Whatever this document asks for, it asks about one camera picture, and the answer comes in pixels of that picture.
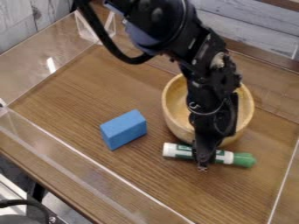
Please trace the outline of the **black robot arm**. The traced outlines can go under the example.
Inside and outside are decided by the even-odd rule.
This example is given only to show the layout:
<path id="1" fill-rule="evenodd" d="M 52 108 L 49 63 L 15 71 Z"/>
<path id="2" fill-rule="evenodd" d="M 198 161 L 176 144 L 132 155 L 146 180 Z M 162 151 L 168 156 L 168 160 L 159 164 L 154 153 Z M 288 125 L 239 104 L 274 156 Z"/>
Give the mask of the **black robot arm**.
<path id="1" fill-rule="evenodd" d="M 104 4 L 124 17 L 135 46 L 152 56 L 167 55 L 182 69 L 192 156 L 204 171 L 238 126 L 242 75 L 226 41 L 200 21 L 190 0 L 104 0 Z"/>

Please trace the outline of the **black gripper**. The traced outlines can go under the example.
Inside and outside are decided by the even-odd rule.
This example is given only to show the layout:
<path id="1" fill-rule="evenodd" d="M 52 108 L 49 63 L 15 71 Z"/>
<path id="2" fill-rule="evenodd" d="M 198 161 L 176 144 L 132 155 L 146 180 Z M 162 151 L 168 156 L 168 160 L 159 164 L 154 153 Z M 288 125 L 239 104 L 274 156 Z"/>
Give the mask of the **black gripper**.
<path id="1" fill-rule="evenodd" d="M 192 157 L 206 172 L 216 149 L 236 132 L 240 75 L 226 43 L 211 29 L 182 32 L 179 67 L 187 81 L 187 108 L 195 130 Z"/>

